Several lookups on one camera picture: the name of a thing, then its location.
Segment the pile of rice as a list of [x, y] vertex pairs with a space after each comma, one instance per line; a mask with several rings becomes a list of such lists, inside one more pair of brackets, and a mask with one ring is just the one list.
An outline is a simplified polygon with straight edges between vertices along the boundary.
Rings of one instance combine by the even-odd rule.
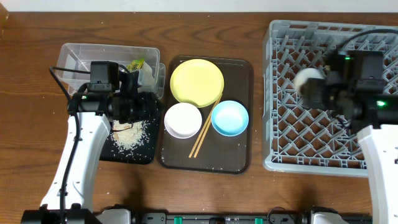
[[113, 121], [111, 139], [114, 141], [114, 145], [118, 148], [119, 153], [125, 156], [132, 156], [139, 147], [148, 143], [148, 126], [148, 121], [138, 121], [135, 123]]

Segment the white tissue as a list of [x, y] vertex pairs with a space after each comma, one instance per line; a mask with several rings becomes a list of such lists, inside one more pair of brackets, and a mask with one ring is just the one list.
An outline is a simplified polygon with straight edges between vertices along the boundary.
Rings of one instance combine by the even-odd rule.
[[155, 90], [155, 84], [156, 79], [153, 75], [153, 69], [150, 65], [144, 62], [141, 69], [139, 70], [138, 92], [153, 92]]

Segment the green snack wrapper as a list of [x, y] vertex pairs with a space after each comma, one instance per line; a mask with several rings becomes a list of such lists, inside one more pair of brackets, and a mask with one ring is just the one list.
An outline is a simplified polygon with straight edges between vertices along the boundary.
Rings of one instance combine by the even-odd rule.
[[143, 67], [144, 63], [145, 63], [145, 60], [143, 58], [142, 59], [133, 60], [130, 64], [128, 64], [126, 66], [126, 68], [130, 72], [133, 72], [135, 70], [140, 70]]

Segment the small white cup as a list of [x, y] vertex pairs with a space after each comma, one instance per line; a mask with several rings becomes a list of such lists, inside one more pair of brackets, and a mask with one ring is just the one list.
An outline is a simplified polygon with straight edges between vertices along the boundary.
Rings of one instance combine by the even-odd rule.
[[296, 91], [301, 95], [301, 88], [306, 84], [306, 82], [310, 79], [321, 79], [324, 80], [324, 76], [321, 72], [315, 68], [305, 68], [299, 71], [295, 78], [293, 79], [293, 85]]

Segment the white bowl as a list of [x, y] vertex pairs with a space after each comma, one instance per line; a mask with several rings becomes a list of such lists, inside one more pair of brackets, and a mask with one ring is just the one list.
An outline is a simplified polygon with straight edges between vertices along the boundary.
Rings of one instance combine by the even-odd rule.
[[201, 128], [202, 115], [190, 103], [177, 103], [171, 106], [164, 117], [166, 131], [178, 139], [188, 139]]

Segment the light blue bowl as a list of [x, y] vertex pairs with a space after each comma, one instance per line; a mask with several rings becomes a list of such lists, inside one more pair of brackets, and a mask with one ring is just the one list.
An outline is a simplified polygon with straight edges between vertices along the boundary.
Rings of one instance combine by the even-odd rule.
[[211, 113], [211, 124], [223, 136], [237, 136], [248, 127], [249, 114], [247, 109], [237, 101], [222, 101]]

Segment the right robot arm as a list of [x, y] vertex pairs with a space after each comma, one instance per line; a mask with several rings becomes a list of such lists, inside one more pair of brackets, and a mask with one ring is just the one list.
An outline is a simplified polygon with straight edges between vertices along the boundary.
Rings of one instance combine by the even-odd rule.
[[368, 170], [373, 223], [397, 223], [397, 95], [384, 92], [383, 64], [380, 51], [331, 54], [325, 74], [304, 68], [294, 87], [307, 108], [350, 121]]

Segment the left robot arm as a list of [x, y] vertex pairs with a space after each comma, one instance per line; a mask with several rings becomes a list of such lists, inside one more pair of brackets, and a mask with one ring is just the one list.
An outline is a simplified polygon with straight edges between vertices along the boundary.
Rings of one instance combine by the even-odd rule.
[[67, 95], [68, 134], [53, 182], [39, 209], [26, 210], [22, 223], [136, 223], [128, 208], [93, 212], [98, 162], [111, 122], [156, 119], [163, 104], [155, 93], [139, 92], [142, 70], [110, 61], [92, 61], [90, 80]]

